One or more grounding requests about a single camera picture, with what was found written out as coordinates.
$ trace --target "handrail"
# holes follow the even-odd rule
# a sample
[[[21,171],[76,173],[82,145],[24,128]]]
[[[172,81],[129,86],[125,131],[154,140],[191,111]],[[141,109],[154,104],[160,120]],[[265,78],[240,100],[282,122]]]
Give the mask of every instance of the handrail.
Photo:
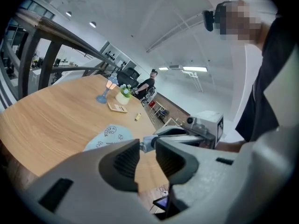
[[[79,50],[75,49],[75,48],[72,48],[74,50],[76,50],[77,52],[79,52],[81,55],[84,55],[84,53],[81,53]],[[93,57],[87,53],[85,53],[84,57],[86,57],[87,59],[91,60]]]
[[[105,64],[105,62],[101,62],[100,64],[96,65],[95,68],[102,68],[102,66]],[[94,70],[86,70],[83,74],[83,77],[90,76]]]
[[[19,8],[15,13],[13,19],[28,33],[20,58],[18,82],[19,99],[28,95],[28,78],[31,60],[41,38],[50,40],[51,44],[43,61],[40,81],[38,84],[39,90],[48,86],[47,82],[49,82],[49,75],[52,70],[51,68],[61,45],[80,50],[81,52],[87,53],[110,64],[116,69],[119,68],[86,41],[82,40],[80,37],[76,36],[71,31],[57,24],[53,20],[21,8]]]
[[[69,67],[53,67],[51,73],[70,71],[70,70],[102,70],[102,71],[114,71],[114,70],[106,70],[103,68],[95,68],[95,67],[84,67],[84,66],[69,66]]]

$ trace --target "yellow object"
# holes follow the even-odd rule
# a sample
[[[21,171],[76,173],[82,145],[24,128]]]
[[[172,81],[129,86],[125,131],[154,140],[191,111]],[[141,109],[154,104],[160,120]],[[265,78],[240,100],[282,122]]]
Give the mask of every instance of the yellow object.
[[[140,116],[141,116],[141,114],[139,113],[139,114],[137,114],[137,116],[136,116],[136,118],[135,118],[135,121],[138,121],[139,120],[139,118],[140,118]]]
[[[120,112],[120,113],[128,113],[127,109],[122,105],[116,105],[112,103],[108,103],[110,110]]]

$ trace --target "dark shirt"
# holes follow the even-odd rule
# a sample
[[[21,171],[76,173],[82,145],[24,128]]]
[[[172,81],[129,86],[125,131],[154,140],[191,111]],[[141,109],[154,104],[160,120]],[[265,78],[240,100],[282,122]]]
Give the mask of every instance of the dark shirt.
[[[155,85],[155,80],[152,79],[152,78],[149,78],[149,79],[143,81],[143,82],[138,86],[138,88],[140,88],[140,87],[143,86],[144,84],[148,84],[149,86],[148,86],[147,89],[144,89],[144,90],[138,92],[138,94],[136,95],[136,98],[137,98],[137,99],[142,99],[142,98],[145,96],[146,91],[148,91],[150,88],[152,88],[152,87]]]
[[[267,101],[264,90],[281,71],[295,46],[295,35],[290,33],[291,24],[277,18],[266,37],[262,66],[245,106],[236,131],[245,141],[256,141],[267,131],[276,129],[278,121]]]

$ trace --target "desk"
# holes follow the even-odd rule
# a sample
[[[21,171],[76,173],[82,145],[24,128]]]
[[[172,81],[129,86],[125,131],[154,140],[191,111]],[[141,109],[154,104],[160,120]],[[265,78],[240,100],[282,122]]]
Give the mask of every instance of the desk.
[[[49,86],[19,100],[0,114],[0,139],[10,154],[30,172],[41,176],[49,169],[82,152],[87,143],[109,124],[127,127],[136,139],[155,129],[140,101],[132,97],[128,113],[109,110],[96,96],[105,90],[107,79],[87,76]],[[116,87],[108,92],[108,102],[116,103]],[[136,115],[141,117],[136,122]],[[155,152],[142,153],[135,181],[139,191],[167,184]]]
[[[161,105],[161,104],[160,104],[159,102],[157,102],[157,101],[155,101],[155,104],[154,104],[154,106],[151,108],[151,110],[155,107],[156,104],[160,105],[160,108],[157,110],[157,112],[155,113],[155,115],[158,113],[159,110],[161,110],[161,111],[166,110],[166,109],[163,107],[163,105]]]
[[[33,70],[32,71],[32,81],[35,79],[37,81],[37,77],[40,76],[42,69]]]

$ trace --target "office chair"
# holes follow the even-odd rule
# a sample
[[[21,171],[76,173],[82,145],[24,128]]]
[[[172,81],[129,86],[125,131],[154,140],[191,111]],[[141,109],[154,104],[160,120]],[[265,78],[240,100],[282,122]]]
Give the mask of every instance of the office chair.
[[[140,76],[140,74],[132,67],[124,69],[123,72],[126,73],[129,77],[132,77],[134,80],[136,80]]]
[[[125,72],[120,71],[117,73],[117,81],[118,85],[121,86],[122,84],[130,84],[131,89],[138,86],[138,81],[128,76]]]

